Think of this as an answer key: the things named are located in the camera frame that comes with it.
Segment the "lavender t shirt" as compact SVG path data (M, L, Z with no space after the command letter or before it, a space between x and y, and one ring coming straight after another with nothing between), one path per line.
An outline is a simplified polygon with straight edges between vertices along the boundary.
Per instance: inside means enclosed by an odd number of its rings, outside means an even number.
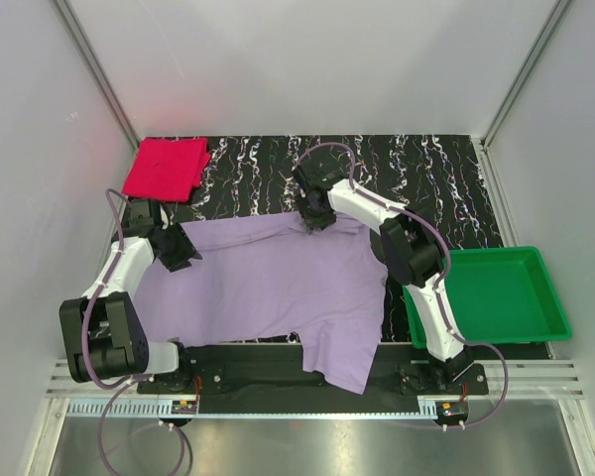
M186 347L294 333L302 368L364 393L384 319L386 267L370 229L340 215L307 231L298 213L188 222L201 260L155 262L133 304L148 338Z

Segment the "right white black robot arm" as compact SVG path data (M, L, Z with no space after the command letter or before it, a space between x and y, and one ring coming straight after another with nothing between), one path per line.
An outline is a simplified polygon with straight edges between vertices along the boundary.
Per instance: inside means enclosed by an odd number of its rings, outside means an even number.
M430 380L440 392L452 393L464 384L473 356L447 295L445 280L452 265L447 245L433 225L405 205L368 190L351 173L328 169L312 158L332 148L342 149L356 164L348 146L329 142L306 150L292 169L303 223L309 230L323 230L341 213L371 230L376 256L413 298L424 329Z

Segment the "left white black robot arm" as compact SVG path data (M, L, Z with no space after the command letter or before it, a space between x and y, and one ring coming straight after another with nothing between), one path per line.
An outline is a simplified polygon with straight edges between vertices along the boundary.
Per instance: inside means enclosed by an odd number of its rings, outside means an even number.
M182 226L154 199L132 199L129 216L117 219L117 235L95 282L59 307L68 371L76 383L156 378L175 393L193 383L194 369L181 360L182 345L152 342L133 304L144 274L154 264L174 273L200 258Z

